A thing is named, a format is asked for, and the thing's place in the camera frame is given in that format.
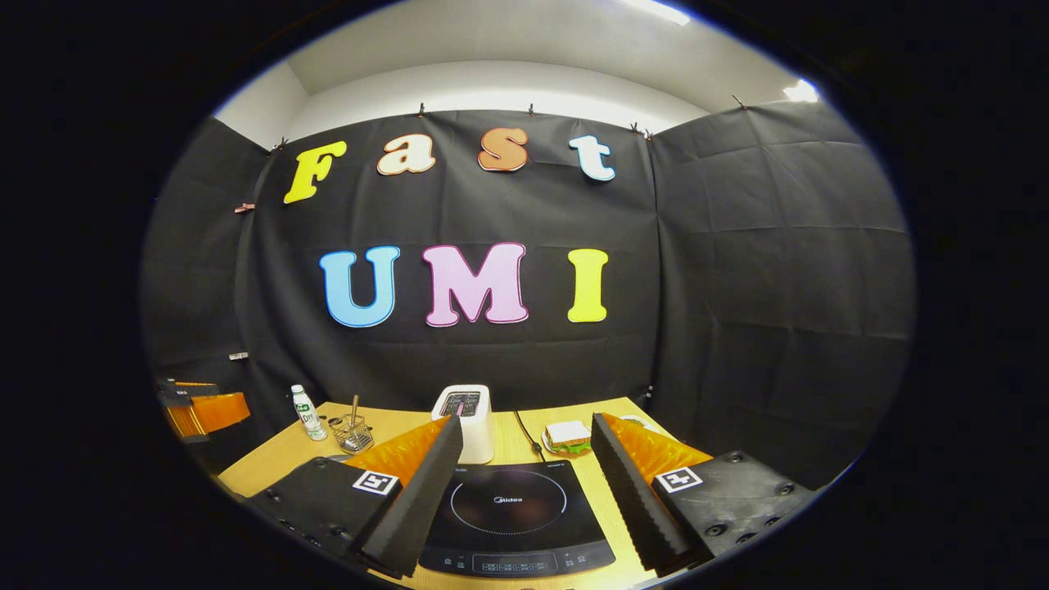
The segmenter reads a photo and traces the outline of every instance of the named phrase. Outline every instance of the bread slice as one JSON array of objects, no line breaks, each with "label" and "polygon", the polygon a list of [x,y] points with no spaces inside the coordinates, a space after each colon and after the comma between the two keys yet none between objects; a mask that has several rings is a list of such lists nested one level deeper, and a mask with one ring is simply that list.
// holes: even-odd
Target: bread slice
[{"label": "bread slice", "polygon": [[590,441],[590,429],[579,420],[547,425],[551,446],[577,445]]}]

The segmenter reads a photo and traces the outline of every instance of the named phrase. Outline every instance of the black fabric curtain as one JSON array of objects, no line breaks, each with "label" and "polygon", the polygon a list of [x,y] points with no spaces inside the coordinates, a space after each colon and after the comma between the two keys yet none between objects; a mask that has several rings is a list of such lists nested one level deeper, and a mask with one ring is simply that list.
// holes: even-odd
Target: black fabric curtain
[{"label": "black fabric curtain", "polygon": [[822,103],[651,143],[663,293],[651,414],[810,487],[859,455],[902,377],[914,257],[889,180]]},{"label": "black fabric curtain", "polygon": [[[520,169],[478,165],[480,139],[496,127],[527,132]],[[378,173],[383,146],[410,133],[432,139],[436,164]],[[608,146],[613,181],[581,169],[568,142],[583,135]],[[316,193],[285,204],[297,156],[339,141],[346,152]],[[233,214],[243,202],[256,209]],[[528,319],[471,323],[459,310],[455,325],[427,325],[423,251],[455,246],[477,272],[500,243],[527,250]],[[320,258],[354,252],[352,299],[367,305],[376,289],[364,255],[381,246],[400,249],[392,313],[370,328],[337,322]],[[566,317],[575,249],[608,255],[603,321]],[[513,111],[391,117],[269,157],[212,120],[157,202],[144,328],[160,373],[243,387],[255,439],[296,419],[292,383],[317,403],[358,394],[412,410],[453,383],[489,385],[496,410],[634,398],[655,384],[649,412],[688,444],[743,448],[816,487],[856,457],[896,391],[912,265],[889,181],[822,103],[713,114],[651,141]],[[250,358],[231,362],[240,350]]]}]

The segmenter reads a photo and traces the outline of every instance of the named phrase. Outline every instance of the ceiling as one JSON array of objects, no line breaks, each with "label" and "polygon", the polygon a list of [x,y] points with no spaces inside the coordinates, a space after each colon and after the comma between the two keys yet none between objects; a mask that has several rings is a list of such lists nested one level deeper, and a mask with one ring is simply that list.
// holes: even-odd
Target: ceiling
[{"label": "ceiling", "polygon": [[620,0],[407,0],[317,40],[287,63],[311,94],[394,69],[468,60],[578,67],[708,112],[785,100],[797,82],[703,21],[678,25]]}]

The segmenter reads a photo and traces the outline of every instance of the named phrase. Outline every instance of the ceiling light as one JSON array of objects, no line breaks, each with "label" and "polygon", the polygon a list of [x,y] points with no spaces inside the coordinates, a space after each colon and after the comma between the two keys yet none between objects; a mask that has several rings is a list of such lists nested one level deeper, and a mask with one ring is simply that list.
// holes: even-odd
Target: ceiling light
[{"label": "ceiling light", "polygon": [[816,89],[812,87],[812,84],[809,84],[805,80],[798,80],[797,86],[784,88],[784,93],[787,94],[787,98],[792,101],[814,103],[819,100],[819,97],[816,94]]},{"label": "ceiling light", "polygon": [[625,2],[635,8],[641,8],[656,15],[657,17],[662,17],[672,23],[685,24],[690,19],[688,15],[682,13],[681,10],[676,10],[670,6],[664,6],[659,2],[654,2],[652,0],[620,0],[620,2]]}]

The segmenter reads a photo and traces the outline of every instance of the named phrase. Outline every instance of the sandwich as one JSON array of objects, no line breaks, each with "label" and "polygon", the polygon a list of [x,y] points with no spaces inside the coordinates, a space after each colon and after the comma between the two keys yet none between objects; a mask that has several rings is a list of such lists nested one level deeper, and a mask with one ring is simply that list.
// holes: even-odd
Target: sandwich
[{"label": "sandwich", "polygon": [[579,455],[590,450],[590,429],[579,420],[548,424],[547,441],[557,455]]}]

